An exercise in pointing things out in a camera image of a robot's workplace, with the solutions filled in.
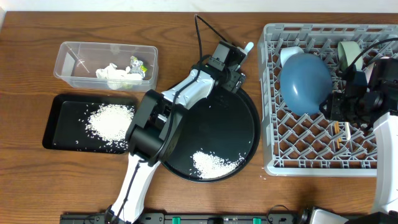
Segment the foil snack wrapper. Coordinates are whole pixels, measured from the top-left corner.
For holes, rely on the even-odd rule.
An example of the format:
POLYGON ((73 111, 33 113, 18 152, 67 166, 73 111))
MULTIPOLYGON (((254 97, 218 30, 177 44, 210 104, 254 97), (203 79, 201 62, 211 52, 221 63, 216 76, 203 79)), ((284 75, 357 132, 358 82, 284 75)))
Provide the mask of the foil snack wrapper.
POLYGON ((128 73, 138 74, 142 78, 146 77, 147 68, 144 65, 144 62, 139 60, 137 57, 132 56, 130 61, 130 71, 128 73))

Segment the wooden chopstick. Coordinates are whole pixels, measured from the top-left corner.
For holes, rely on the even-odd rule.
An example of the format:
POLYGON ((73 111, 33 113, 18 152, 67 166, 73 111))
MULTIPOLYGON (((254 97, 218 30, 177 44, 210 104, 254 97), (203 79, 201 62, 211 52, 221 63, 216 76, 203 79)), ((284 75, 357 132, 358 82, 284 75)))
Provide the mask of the wooden chopstick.
MULTIPOLYGON (((335 130, 335 135, 338 135, 340 133, 340 127, 339 127, 339 122, 334 123, 334 130, 335 130)), ((340 139, 336 138, 336 147, 337 149, 340 148, 340 139)))

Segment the dark blue bowl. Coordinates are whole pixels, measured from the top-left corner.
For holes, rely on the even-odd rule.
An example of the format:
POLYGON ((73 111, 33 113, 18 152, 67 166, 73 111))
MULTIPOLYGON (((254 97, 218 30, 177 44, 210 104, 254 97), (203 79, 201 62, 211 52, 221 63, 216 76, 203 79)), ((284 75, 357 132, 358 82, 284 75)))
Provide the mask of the dark blue bowl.
POLYGON ((332 79, 325 62, 313 54, 294 54, 282 67, 280 94, 296 115, 317 114, 332 92, 332 79))

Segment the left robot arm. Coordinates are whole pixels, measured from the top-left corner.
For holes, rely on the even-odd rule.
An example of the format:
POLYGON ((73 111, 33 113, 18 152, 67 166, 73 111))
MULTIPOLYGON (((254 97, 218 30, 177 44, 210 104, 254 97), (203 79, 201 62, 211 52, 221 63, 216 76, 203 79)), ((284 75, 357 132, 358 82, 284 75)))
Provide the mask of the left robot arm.
POLYGON ((239 69, 252 48, 222 40, 212 55, 200 55, 186 79, 144 95, 126 132, 127 172, 106 223, 138 219, 160 165, 195 182, 227 179, 246 165, 257 148, 259 118, 239 69))

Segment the teal green bowl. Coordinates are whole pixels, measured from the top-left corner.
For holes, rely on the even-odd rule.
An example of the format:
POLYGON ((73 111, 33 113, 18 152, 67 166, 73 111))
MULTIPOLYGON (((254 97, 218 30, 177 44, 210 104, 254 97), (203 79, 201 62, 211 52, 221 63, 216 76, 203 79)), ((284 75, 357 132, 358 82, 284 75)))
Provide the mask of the teal green bowl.
POLYGON ((359 45, 354 41, 339 42, 337 47, 339 69, 341 72, 346 70, 353 60, 361 53, 359 45))

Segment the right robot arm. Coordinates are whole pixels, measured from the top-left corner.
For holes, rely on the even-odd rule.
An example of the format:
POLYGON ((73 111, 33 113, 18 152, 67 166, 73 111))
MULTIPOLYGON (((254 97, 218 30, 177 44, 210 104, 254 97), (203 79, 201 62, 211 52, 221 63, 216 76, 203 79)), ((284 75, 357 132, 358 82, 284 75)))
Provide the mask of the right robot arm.
POLYGON ((377 144, 377 184, 371 214, 347 219, 339 215, 320 223, 397 223, 397 60, 375 61, 371 76, 354 66, 341 75, 342 93, 328 95, 319 109, 327 119, 357 125, 366 123, 377 144))

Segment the round black serving tray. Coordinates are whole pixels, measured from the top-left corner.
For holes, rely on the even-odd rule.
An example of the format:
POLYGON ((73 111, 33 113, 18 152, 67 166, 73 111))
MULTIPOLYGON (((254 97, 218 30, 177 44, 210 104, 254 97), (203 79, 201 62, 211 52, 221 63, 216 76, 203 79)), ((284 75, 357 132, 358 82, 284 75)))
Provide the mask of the round black serving tray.
POLYGON ((261 135, 257 109, 242 89, 231 93, 223 88, 212 91, 187 114, 178 143, 163 163, 171 173, 192 182, 218 182, 241 171, 255 155, 261 135), (245 161, 228 175, 215 179, 200 179, 191 174, 197 151, 214 153, 236 161, 239 154, 245 161))

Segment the white plastic spoon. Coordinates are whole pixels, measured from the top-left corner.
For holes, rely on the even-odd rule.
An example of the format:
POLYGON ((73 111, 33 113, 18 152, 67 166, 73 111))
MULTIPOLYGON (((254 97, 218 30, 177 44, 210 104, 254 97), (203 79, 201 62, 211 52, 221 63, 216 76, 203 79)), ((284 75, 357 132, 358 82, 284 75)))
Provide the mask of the white plastic spoon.
POLYGON ((345 138, 347 141, 349 141, 351 139, 351 131, 350 131, 349 122, 345 122, 345 138))

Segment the light blue plastic knife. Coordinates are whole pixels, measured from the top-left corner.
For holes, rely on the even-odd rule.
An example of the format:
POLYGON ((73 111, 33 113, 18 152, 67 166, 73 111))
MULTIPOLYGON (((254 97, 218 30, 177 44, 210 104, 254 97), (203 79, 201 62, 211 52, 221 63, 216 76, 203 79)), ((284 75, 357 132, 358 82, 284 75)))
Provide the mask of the light blue plastic knife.
POLYGON ((253 42, 249 42, 243 49, 241 47, 238 47, 238 50, 239 50, 238 65, 239 66, 241 66, 246 61, 246 59, 248 57, 248 53, 252 50, 253 47, 254 47, 253 42))

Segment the white napkin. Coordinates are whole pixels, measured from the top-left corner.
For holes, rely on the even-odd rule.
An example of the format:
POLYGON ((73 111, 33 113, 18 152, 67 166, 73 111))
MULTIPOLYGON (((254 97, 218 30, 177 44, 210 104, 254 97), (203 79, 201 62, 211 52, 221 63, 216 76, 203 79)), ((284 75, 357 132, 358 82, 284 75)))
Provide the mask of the white napkin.
POLYGON ((132 67, 127 66, 124 70, 121 70, 113 63, 110 63, 106 68, 97 69, 96 77, 106 79, 108 87, 112 90, 130 88, 134 82, 143 80, 143 76, 139 72, 135 72, 132 67))

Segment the light blue small bowl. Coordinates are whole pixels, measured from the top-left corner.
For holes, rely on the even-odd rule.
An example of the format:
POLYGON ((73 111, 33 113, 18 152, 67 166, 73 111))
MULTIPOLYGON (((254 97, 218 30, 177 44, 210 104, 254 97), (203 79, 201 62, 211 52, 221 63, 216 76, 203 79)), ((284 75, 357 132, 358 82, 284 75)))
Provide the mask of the light blue small bowl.
POLYGON ((294 46, 294 47, 287 47, 287 48, 283 48, 280 51, 280 62, 282 67, 285 65, 286 61, 288 61, 288 59, 295 55, 295 54, 303 54, 304 51, 298 47, 298 46, 294 46))

